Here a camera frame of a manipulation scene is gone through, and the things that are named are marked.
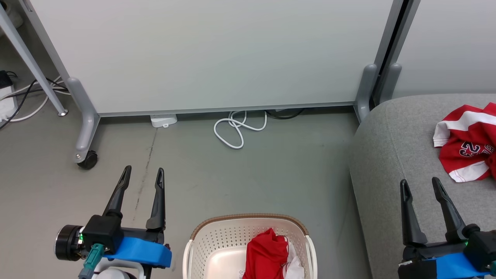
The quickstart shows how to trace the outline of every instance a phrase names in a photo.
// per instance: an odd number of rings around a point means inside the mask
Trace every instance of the laundry basket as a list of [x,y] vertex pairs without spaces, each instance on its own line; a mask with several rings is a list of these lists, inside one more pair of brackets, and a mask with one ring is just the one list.
[[293,217],[279,214],[227,215],[198,225],[183,255],[183,279],[241,279],[248,242],[269,228],[294,245],[305,279],[317,279],[317,257],[307,229]]

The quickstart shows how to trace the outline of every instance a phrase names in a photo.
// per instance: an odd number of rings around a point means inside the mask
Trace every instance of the fabric upholstery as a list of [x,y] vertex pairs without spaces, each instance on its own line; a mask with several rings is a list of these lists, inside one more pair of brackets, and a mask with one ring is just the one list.
[[403,251],[399,183],[408,180],[422,231],[445,241],[441,207],[431,178],[438,177],[466,224],[496,229],[496,182],[455,183],[433,147],[437,122],[469,104],[484,108],[496,94],[421,95],[377,106],[361,123],[350,150],[350,172],[374,279],[397,279]]

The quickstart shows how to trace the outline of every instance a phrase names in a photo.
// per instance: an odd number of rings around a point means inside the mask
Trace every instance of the whiteboard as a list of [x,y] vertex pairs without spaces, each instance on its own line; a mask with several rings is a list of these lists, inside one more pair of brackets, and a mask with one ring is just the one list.
[[423,0],[397,62],[393,98],[496,92],[496,1]]
[[31,0],[98,113],[355,100],[393,0]]

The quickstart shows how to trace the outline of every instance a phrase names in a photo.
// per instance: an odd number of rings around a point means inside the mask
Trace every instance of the gray floor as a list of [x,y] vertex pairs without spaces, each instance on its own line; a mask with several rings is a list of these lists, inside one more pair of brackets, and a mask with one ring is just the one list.
[[[2,41],[0,47],[5,49]],[[8,58],[10,65],[14,60]],[[43,98],[33,94],[20,115]],[[370,278],[346,166],[349,140],[358,126],[349,108],[309,110],[286,121],[269,119],[262,132],[243,130],[241,150],[227,148],[212,131],[215,121],[227,114],[181,116],[167,129],[151,127],[147,117],[104,119],[92,145],[100,160],[85,171],[70,158],[80,112],[70,96],[60,99],[69,109],[67,116],[58,117],[49,102],[33,118],[0,130],[3,277],[75,278],[82,261],[55,258],[57,231],[101,214],[123,168],[132,165],[124,226],[144,227],[157,169],[165,170],[165,235],[175,258],[171,269],[155,270],[154,278],[182,278],[184,247],[203,220],[247,212],[301,220],[316,245],[319,278]],[[261,126],[261,116],[249,113],[248,124]],[[227,124],[219,131],[238,142]]]

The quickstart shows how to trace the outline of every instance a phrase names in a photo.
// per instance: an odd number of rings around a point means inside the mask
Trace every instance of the red cloth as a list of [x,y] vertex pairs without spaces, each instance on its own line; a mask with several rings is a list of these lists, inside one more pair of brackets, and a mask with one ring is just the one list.
[[283,279],[282,267],[287,261],[286,238],[270,228],[248,243],[243,279]]
[[496,104],[484,109],[464,105],[436,125],[434,147],[456,182],[496,178]]

